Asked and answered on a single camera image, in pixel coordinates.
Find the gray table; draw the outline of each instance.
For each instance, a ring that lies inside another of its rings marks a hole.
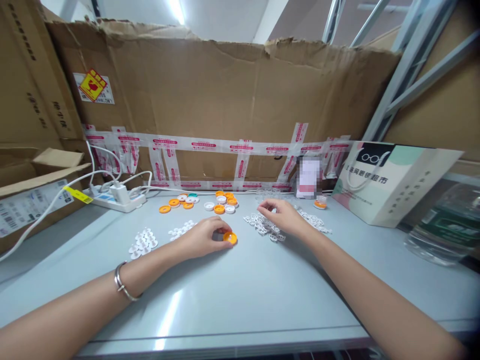
[[[0,263],[0,326],[129,259],[144,227],[165,244],[169,230],[213,215],[203,208],[213,196],[201,196],[191,210],[159,214],[172,195],[158,194],[129,214],[86,206],[26,241]],[[274,243],[260,236],[242,219],[256,211],[255,195],[237,198],[236,213],[222,215],[238,235],[235,248],[169,270],[79,354],[164,351],[200,359],[372,344],[308,250],[295,238]],[[324,211],[296,201],[323,219],[334,242],[449,332],[475,329],[478,274],[418,258],[404,248],[403,232],[369,226],[333,199]]]

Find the white power strip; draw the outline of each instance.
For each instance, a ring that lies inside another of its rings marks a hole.
[[[96,185],[95,189],[97,190],[97,192],[99,192],[100,185]],[[108,190],[108,192],[99,193],[97,196],[94,196],[90,189],[83,190],[83,193],[93,198],[93,201],[90,204],[98,205],[108,209],[117,210],[123,213],[130,213],[136,208],[139,208],[140,206],[142,206],[142,204],[147,202],[147,198],[144,194],[134,197],[133,199],[131,199],[131,202],[123,205],[115,200],[110,190]]]

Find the plastic bottle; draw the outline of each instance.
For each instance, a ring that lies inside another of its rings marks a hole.
[[[405,246],[422,259],[453,266],[480,245],[480,178],[448,190],[408,234]]]

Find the white paper bag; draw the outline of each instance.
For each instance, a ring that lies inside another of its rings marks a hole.
[[[394,228],[462,154],[355,141],[332,197],[367,224]]]

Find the bottle label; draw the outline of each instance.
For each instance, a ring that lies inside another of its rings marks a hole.
[[[480,245],[480,222],[434,207],[418,226],[443,240],[468,248]]]

